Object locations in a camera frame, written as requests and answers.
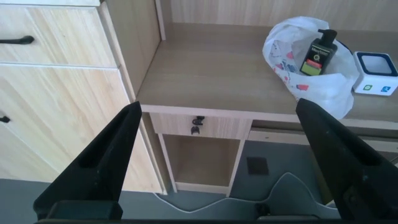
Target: white cable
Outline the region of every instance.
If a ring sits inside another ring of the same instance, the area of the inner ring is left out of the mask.
[[[238,202],[248,202],[248,203],[264,203],[264,202],[266,202],[266,201],[269,199],[269,197],[272,195],[272,192],[273,192],[274,189],[275,189],[275,186],[280,182],[280,180],[282,180],[282,178],[283,178],[285,175],[291,175],[291,176],[293,176],[294,178],[296,178],[298,181],[300,181],[300,182],[305,186],[305,188],[306,188],[307,192],[310,194],[312,200],[313,200],[317,205],[319,205],[319,206],[321,206],[321,207],[325,207],[325,208],[330,209],[330,210],[337,210],[337,208],[331,208],[331,207],[328,207],[328,206],[326,206],[326,205],[324,205],[324,204],[321,204],[321,203],[317,202],[317,201],[314,199],[313,195],[311,194],[310,189],[304,184],[304,182],[303,182],[302,180],[300,180],[298,177],[296,177],[294,174],[290,173],[290,172],[286,172],[286,173],[284,173],[281,177],[279,177],[278,181],[277,181],[277,182],[274,184],[274,186],[272,187],[272,189],[271,189],[271,191],[270,191],[270,193],[269,193],[269,196],[268,196],[266,199],[260,200],[260,201],[245,200],[245,199],[230,198],[230,197],[228,197],[228,198],[222,198],[222,199],[220,199],[220,200],[218,200],[218,201],[215,201],[215,202],[213,202],[213,203],[210,203],[210,204],[208,204],[208,205],[206,205],[206,206],[204,206],[204,207],[202,207],[202,208],[198,208],[198,209],[195,209],[195,210],[192,210],[192,211],[186,211],[186,210],[183,210],[183,209],[181,209],[181,208],[178,208],[177,206],[173,205],[172,203],[170,203],[170,202],[168,202],[168,201],[162,199],[162,198],[161,198],[160,196],[158,196],[157,194],[154,193],[154,195],[155,195],[159,200],[161,200],[162,202],[166,203],[167,205],[170,205],[172,208],[174,208],[174,209],[176,209],[176,210],[178,210],[178,211],[180,211],[180,212],[188,213],[188,214],[195,213],[195,212],[199,212],[200,210],[203,210],[203,209],[206,209],[206,208],[208,208],[208,207],[211,207],[211,206],[213,206],[213,205],[215,205],[215,204],[217,204],[217,203],[220,203],[220,202],[222,202],[222,201],[224,201],[224,200],[235,200],[235,201],[238,201]]]

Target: white device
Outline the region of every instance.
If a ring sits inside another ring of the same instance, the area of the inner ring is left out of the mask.
[[[398,73],[388,54],[355,52],[359,71],[353,89],[356,93],[390,96],[398,86]]]

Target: wooden wall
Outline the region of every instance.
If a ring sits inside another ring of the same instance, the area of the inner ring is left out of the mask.
[[[294,16],[332,29],[398,31],[398,0],[171,0],[173,22],[274,26]]]

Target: white plastic bag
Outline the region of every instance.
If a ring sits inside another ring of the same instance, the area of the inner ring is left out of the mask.
[[[329,24],[311,17],[282,21],[269,32],[262,54],[297,100],[315,102],[341,119],[353,107],[351,89],[359,72],[349,50],[336,40],[333,43],[338,50],[324,75],[306,76],[300,72],[311,42],[322,36],[318,29],[329,29]]]

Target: black drawer handle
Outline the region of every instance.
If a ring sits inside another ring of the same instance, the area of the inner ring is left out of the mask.
[[[193,125],[203,125],[202,121],[205,119],[204,116],[197,116],[196,119],[192,120]]]
[[[25,36],[21,39],[0,40],[0,44],[31,44],[34,40],[32,36]]]
[[[7,116],[3,116],[2,118],[0,118],[0,121],[4,122],[4,123],[8,123],[8,122],[10,122],[10,119]]]
[[[200,134],[200,129],[199,129],[198,126],[194,126],[194,127],[191,128],[191,135],[193,135],[195,133]]]

